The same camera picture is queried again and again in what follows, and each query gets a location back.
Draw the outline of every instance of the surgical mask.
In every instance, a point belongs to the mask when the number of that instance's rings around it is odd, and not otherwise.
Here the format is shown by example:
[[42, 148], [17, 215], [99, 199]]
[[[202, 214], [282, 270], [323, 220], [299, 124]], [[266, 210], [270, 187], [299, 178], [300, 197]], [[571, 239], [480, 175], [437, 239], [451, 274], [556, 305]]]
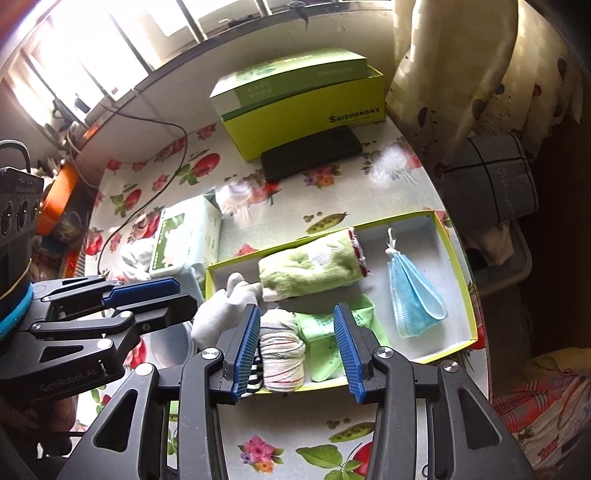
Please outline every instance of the surgical mask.
[[394, 248], [388, 229], [390, 293], [394, 320], [403, 338], [418, 337], [447, 317], [443, 299], [408, 257]]

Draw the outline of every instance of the white cable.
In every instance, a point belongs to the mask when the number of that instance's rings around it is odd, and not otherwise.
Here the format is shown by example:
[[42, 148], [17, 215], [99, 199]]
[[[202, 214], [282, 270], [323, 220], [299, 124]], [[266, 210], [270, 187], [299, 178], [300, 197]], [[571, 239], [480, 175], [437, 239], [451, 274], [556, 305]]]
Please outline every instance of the white cable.
[[84, 157], [84, 154], [78, 150], [76, 148], [76, 146], [74, 145], [74, 142], [72, 142], [72, 139], [70, 138], [70, 129], [68, 128], [68, 130], [66, 130], [66, 140], [68, 142], [68, 144], [70, 145], [70, 162], [72, 164], [72, 166], [74, 167], [74, 169], [76, 170], [76, 172], [78, 173], [78, 176], [80, 177], [80, 179], [86, 183], [86, 185], [88, 185], [91, 189], [95, 189], [97, 190], [99, 188], [100, 185], [93, 185], [92, 183], [90, 183], [86, 177], [82, 174], [82, 172], [80, 171], [80, 169], [78, 168], [78, 165], [76, 165], [76, 161], [74, 160], [74, 155], [72, 154], [72, 148], [78, 153], [78, 155], [80, 155], [81, 157]]

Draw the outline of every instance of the rolled towel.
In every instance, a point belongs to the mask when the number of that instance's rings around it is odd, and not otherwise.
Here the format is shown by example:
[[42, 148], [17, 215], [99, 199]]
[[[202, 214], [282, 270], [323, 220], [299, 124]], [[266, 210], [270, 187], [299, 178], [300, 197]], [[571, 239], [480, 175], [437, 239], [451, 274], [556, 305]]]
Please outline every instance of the rolled towel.
[[261, 317], [259, 347], [268, 390], [293, 392], [304, 383], [306, 344], [297, 330], [293, 314], [285, 310], [269, 310]]
[[353, 228], [259, 261], [264, 301], [332, 290], [367, 276], [365, 257]]

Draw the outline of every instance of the curtain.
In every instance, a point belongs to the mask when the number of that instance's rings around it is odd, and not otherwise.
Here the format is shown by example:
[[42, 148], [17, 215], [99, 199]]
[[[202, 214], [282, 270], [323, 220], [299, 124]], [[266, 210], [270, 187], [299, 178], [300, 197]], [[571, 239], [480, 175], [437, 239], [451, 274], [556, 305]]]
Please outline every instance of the curtain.
[[394, 0], [393, 9], [386, 108], [436, 186], [472, 132], [513, 132], [534, 159], [567, 113], [580, 121], [580, 67], [525, 0]]

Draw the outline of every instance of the tissue package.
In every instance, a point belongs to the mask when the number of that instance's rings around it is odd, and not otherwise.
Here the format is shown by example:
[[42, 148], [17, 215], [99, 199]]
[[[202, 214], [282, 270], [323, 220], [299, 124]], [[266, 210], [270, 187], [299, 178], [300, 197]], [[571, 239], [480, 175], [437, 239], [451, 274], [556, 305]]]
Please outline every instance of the tissue package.
[[175, 276], [191, 266], [200, 281], [217, 261], [222, 214], [204, 196], [166, 208], [156, 232], [151, 278]]

